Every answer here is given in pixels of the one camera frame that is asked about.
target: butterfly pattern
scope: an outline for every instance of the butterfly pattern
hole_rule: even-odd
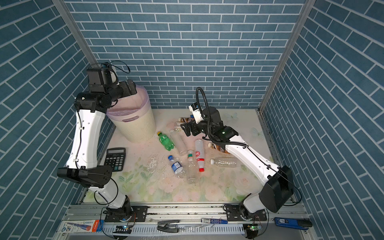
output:
[[[260,137],[260,138],[264,138],[264,133],[263,131],[258,131],[256,128],[251,128],[251,132],[252,132],[252,136],[254,137]]]

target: blue marker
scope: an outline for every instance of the blue marker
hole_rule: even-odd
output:
[[[211,224],[227,224],[227,220],[223,219],[215,219],[215,218],[202,218],[201,219],[202,223],[211,223]]]

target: green soda bottle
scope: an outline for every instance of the green soda bottle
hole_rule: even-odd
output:
[[[159,136],[159,141],[166,148],[166,150],[170,151],[172,148],[175,147],[175,145],[167,135],[163,134],[162,132],[158,132],[157,135]]]

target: calculator display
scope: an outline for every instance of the calculator display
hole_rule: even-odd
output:
[[[108,151],[108,154],[111,154],[111,153],[123,153],[124,152],[124,149],[120,149],[120,150],[109,150]]]

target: plastic bottle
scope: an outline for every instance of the plastic bottle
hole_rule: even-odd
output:
[[[199,172],[204,172],[204,146],[203,146],[203,140],[197,139],[195,141],[195,156],[196,156],[196,162],[197,166],[199,167]]]
[[[179,118],[179,122],[190,122],[195,120],[193,115],[190,116],[190,118]]]
[[[179,132],[175,132],[175,130],[171,129],[170,131],[170,139],[175,145],[177,151],[180,153],[180,156],[185,155],[187,153],[187,147],[185,143],[181,139]]]
[[[166,150],[170,151],[175,147],[167,135],[163,134],[162,132],[158,132],[157,135],[159,136],[159,141],[166,148]]]
[[[172,155],[168,156],[168,160],[170,162],[170,165],[172,167],[173,172],[178,178],[184,178],[186,175],[185,169],[181,164],[179,163],[179,158],[178,157],[173,157]]]
[[[188,171],[187,171],[187,182],[194,184],[196,182],[196,163],[193,161],[193,151],[188,151]]]
[[[174,130],[177,132],[184,132],[184,130],[180,126],[175,126]]]
[[[211,159],[211,165],[235,168],[237,166],[237,161],[238,160],[235,157],[217,157],[215,159]]]
[[[217,151],[220,151],[220,152],[223,152],[223,153],[230,154],[229,152],[227,152],[227,150],[225,150],[224,148],[222,148],[220,146],[217,146],[217,145],[213,144],[212,142],[208,143],[208,147],[216,149]]]

